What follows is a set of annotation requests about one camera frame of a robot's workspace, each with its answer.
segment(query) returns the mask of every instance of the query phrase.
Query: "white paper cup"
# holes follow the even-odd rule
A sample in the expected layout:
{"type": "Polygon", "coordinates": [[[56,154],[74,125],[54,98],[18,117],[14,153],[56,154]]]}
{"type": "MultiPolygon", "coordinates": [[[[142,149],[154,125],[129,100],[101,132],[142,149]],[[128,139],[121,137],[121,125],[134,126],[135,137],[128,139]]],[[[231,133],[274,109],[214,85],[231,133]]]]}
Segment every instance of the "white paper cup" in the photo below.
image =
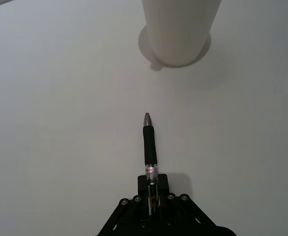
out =
{"type": "Polygon", "coordinates": [[[167,65],[193,62],[208,37],[221,0],[142,0],[148,38],[167,65]]]}

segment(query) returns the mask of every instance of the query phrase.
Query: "white background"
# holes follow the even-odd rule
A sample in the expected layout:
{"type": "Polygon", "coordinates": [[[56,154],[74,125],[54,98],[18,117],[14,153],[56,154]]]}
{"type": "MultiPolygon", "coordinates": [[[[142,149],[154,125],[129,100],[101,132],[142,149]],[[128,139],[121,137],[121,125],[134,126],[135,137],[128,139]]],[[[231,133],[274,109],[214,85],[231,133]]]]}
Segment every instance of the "white background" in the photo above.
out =
{"type": "Polygon", "coordinates": [[[224,0],[208,53],[151,69],[140,0],[0,6],[0,236],[90,236],[159,168],[239,236],[288,235],[288,0],[224,0]]]}

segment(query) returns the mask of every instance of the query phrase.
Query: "silver pen tip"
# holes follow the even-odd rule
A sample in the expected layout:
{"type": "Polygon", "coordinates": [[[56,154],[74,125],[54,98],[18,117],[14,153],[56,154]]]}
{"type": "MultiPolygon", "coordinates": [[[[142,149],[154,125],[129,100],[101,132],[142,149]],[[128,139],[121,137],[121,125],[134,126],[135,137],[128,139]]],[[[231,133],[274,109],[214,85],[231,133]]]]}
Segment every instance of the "silver pen tip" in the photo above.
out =
{"type": "Polygon", "coordinates": [[[149,126],[152,125],[152,120],[150,118],[150,115],[148,112],[145,113],[145,117],[144,117],[144,126],[149,126]]]}

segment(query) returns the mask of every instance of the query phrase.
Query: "black pen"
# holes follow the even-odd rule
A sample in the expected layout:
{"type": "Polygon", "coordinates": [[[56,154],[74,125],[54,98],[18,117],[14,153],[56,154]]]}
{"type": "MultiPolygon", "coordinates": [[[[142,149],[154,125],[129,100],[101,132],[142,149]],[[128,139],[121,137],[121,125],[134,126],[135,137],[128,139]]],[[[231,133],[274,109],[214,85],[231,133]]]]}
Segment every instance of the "black pen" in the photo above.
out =
{"type": "Polygon", "coordinates": [[[148,204],[149,214],[152,215],[157,212],[159,203],[158,196],[158,168],[157,168],[157,155],[155,146],[155,132],[152,126],[152,120],[149,113],[145,114],[144,126],[144,158],[145,158],[145,172],[148,187],[148,204]]]}

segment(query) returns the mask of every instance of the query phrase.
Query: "black rubber grip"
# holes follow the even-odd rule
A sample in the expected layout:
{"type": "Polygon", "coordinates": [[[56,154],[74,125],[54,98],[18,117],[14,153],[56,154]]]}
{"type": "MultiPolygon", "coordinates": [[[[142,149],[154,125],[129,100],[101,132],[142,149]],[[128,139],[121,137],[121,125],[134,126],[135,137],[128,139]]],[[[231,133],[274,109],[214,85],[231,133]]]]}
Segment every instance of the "black rubber grip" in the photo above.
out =
{"type": "Polygon", "coordinates": [[[145,165],[157,164],[154,127],[143,127],[145,165]]]}

